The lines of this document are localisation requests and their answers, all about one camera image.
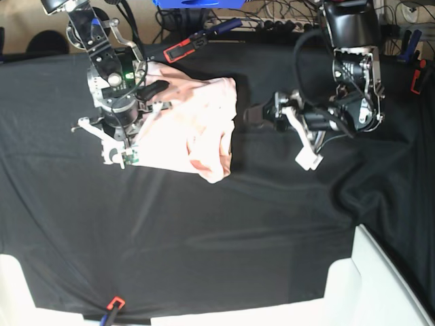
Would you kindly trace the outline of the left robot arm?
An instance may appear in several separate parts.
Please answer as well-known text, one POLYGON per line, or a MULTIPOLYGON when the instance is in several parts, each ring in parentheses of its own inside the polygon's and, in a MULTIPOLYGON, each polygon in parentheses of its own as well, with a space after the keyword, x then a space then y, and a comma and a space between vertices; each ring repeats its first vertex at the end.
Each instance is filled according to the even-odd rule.
POLYGON ((303 147, 318 156, 325 144, 355 138, 383 122, 379 45, 381 32, 372 1, 320 1, 319 26, 301 36, 293 52, 292 93, 275 92, 264 103, 246 109, 243 121, 256 128, 298 133, 303 147), (302 83, 299 58, 303 45, 322 38, 332 59, 335 93, 328 99, 310 96, 302 83))

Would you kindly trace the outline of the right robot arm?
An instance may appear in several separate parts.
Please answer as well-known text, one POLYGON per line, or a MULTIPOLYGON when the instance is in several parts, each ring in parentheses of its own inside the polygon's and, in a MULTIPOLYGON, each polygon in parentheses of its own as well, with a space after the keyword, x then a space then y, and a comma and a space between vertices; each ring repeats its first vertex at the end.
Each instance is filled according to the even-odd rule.
POLYGON ((127 1, 110 1, 118 8, 132 30, 126 39, 117 18, 100 18, 89 1, 42 1, 44 12, 66 12, 66 34, 71 45, 87 53, 91 66, 88 87, 99 110, 97 119, 83 117, 77 127, 111 143, 120 152, 130 152, 144 129, 141 117, 152 111, 149 101, 166 90, 169 83, 146 83, 148 61, 133 12, 127 1))

